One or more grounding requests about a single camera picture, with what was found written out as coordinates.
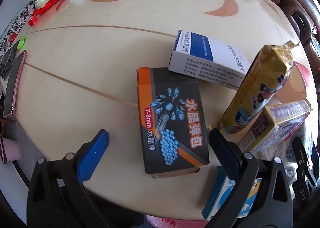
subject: white medicine box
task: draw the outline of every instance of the white medicine box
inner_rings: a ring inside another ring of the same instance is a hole
[[[179,30],[172,49],[169,70],[237,90],[250,63],[236,47]]]

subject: table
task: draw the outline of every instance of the table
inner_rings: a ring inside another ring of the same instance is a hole
[[[168,66],[179,29],[234,45],[250,62],[264,44],[299,42],[270,0],[60,0],[20,32],[28,55],[16,117],[49,160],[106,129],[110,145],[86,188],[144,214],[201,220],[219,164],[211,148],[211,163],[192,175],[153,179],[143,165],[136,70]],[[294,59],[311,71],[301,45]],[[235,91],[199,85],[206,124],[215,124]],[[317,137],[313,79],[307,98]]]

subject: yellow snack package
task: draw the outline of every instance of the yellow snack package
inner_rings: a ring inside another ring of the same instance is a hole
[[[235,134],[243,129],[287,81],[293,56],[293,42],[265,45],[257,54],[249,71],[224,112],[218,125],[221,132]]]
[[[242,152],[256,153],[288,139],[311,112],[307,100],[265,106],[239,142]]]

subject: brown leather sofa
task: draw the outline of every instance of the brown leather sofa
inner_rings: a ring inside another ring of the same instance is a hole
[[[307,54],[313,77],[320,85],[320,12],[313,0],[272,0],[289,19]]]

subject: light green cup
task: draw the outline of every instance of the light green cup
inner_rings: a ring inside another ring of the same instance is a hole
[[[44,5],[48,2],[49,0],[37,0],[36,4],[35,4],[35,8],[39,9],[39,8],[43,8]]]

